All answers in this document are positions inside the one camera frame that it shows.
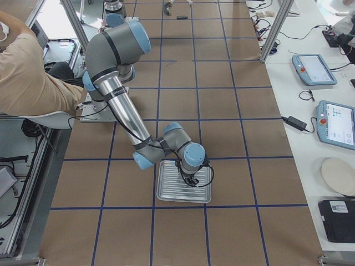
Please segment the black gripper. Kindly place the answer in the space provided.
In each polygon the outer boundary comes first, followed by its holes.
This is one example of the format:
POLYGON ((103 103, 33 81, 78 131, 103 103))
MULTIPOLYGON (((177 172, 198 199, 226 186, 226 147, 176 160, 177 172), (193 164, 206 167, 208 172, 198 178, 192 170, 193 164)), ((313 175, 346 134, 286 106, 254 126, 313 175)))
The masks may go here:
POLYGON ((185 181, 190 187, 196 187, 199 184, 199 180, 197 180, 194 176, 185 177, 185 181))

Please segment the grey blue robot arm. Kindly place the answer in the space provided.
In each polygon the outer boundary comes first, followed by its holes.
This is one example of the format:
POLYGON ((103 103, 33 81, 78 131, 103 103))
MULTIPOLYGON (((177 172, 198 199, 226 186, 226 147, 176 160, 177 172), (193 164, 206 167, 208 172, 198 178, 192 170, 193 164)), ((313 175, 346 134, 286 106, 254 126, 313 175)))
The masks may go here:
POLYGON ((105 30, 87 45, 83 83, 91 95, 102 98, 127 132, 135 148, 133 158, 142 170, 175 154, 182 180, 190 187, 198 187, 195 174, 209 166, 204 147, 193 142, 177 122, 168 125, 161 138, 153 139, 124 86, 119 68, 132 66, 150 50, 149 37, 137 20, 105 30))

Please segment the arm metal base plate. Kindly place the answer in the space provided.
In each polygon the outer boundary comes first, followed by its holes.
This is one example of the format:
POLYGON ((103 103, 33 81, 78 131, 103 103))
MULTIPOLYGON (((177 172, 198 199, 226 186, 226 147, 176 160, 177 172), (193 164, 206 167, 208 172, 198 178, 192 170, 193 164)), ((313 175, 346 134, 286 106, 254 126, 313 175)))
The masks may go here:
POLYGON ((125 86, 101 92, 100 88, 88 88, 82 122, 120 121, 125 125, 131 120, 131 100, 125 86))

